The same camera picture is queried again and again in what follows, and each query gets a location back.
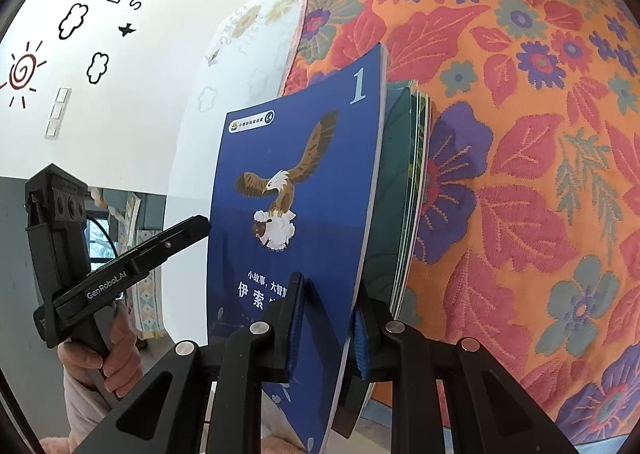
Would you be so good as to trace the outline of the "left hand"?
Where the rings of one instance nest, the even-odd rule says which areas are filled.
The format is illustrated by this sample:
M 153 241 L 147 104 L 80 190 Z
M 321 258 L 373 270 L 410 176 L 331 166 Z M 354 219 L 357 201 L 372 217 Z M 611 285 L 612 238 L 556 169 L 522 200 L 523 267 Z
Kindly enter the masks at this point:
M 110 331 L 110 354 L 103 359 L 99 353 L 73 341 L 58 345 L 58 358 L 64 370 L 81 385 L 93 389 L 90 378 L 94 370 L 102 370 L 105 390 L 119 399 L 126 396 L 143 377 L 143 368 L 136 347 L 137 335 L 131 328 L 129 311 L 120 302 Z

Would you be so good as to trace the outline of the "pink left sleeve forearm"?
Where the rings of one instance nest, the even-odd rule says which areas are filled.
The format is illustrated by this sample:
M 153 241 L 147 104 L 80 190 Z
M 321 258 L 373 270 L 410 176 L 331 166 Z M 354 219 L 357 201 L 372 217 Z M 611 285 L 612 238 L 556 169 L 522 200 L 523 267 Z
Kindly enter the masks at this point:
M 70 454 L 102 422 L 110 408 L 104 397 L 88 387 L 63 368 L 65 408 L 70 433 L 67 437 L 48 437 L 39 440 L 47 454 Z

